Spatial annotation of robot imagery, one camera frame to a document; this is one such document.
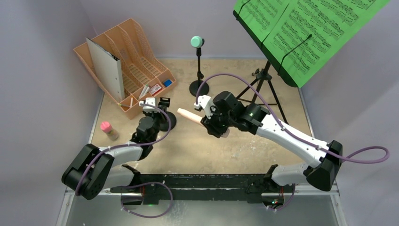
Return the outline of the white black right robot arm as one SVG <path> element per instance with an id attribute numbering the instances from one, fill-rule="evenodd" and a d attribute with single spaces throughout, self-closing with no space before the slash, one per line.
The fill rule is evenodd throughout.
<path id="1" fill-rule="evenodd" d="M 195 110 L 205 112 L 200 123 L 208 134 L 220 138 L 234 127 L 275 142 L 304 162 L 296 165 L 274 165 L 264 179 L 271 192 L 292 183 L 309 183 L 321 191 L 330 191 L 342 165 L 339 156 L 343 146 L 336 140 L 327 143 L 317 140 L 274 118 L 264 106 L 251 103 L 244 106 L 231 92 L 223 91 L 215 97 L 199 96 Z"/>

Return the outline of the mint green toy microphone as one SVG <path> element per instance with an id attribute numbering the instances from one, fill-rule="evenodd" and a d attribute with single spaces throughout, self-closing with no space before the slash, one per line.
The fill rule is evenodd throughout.
<path id="1" fill-rule="evenodd" d="M 193 48 L 201 48 L 204 45 L 205 39 L 200 36 L 193 36 L 190 40 L 190 44 Z"/>

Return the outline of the pink toy microphone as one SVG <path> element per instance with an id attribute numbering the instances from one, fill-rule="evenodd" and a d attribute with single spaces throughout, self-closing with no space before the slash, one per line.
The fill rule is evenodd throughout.
<path id="1" fill-rule="evenodd" d="M 188 110 L 178 108 L 177 112 L 183 117 L 197 123 L 198 125 L 204 127 L 207 133 L 216 138 L 226 138 L 230 134 L 230 129 L 224 126 L 219 120 L 219 115 L 216 113 L 211 113 L 211 116 L 201 117 Z"/>

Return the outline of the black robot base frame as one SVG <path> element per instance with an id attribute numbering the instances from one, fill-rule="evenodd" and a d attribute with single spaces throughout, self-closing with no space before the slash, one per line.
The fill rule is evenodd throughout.
<path id="1" fill-rule="evenodd" d="M 144 204 L 161 200 L 246 201 L 279 207 L 295 192 L 295 185 L 279 186 L 268 174 L 139 174 L 128 186 L 112 193 L 138 193 Z"/>

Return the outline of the black mic stand for pink mic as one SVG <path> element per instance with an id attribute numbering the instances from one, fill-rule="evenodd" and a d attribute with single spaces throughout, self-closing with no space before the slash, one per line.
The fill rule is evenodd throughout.
<path id="1" fill-rule="evenodd" d="M 173 129 L 176 126 L 177 120 L 176 116 L 168 111 L 168 108 L 170 107 L 171 99 L 168 97 L 160 97 L 159 102 L 158 102 L 158 108 L 163 110 L 169 120 L 161 113 L 161 120 L 160 120 L 160 131 L 166 132 L 168 131 L 169 128 L 169 122 L 171 123 L 171 129 Z"/>

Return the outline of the black mic stand with green mic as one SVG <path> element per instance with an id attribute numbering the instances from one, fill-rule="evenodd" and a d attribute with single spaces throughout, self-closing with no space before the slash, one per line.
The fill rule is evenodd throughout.
<path id="1" fill-rule="evenodd" d="M 204 75 L 201 72 L 201 66 L 200 66 L 200 59 L 202 56 L 202 51 L 201 48 L 196 48 L 196 56 L 197 56 L 197 66 L 198 66 L 198 71 L 197 71 L 197 80 L 193 81 L 190 86 L 189 86 L 189 91 L 192 96 L 196 96 L 197 91 L 200 87 L 200 85 L 203 85 L 202 89 L 199 92 L 199 95 L 207 95 L 209 93 L 209 85 L 203 81 Z"/>

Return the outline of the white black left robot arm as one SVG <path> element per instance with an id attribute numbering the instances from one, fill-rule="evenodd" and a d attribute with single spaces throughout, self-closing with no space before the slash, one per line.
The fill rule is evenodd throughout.
<path id="1" fill-rule="evenodd" d="M 139 172 L 126 166 L 129 161 L 145 159 L 153 145 L 161 140 L 160 131 L 169 133 L 176 126 L 176 116 L 159 107 L 145 112 L 132 138 L 125 144 L 97 147 L 86 144 L 61 177 L 63 184 L 75 191 L 76 196 L 92 200 L 102 190 L 122 186 L 128 192 L 140 188 Z"/>

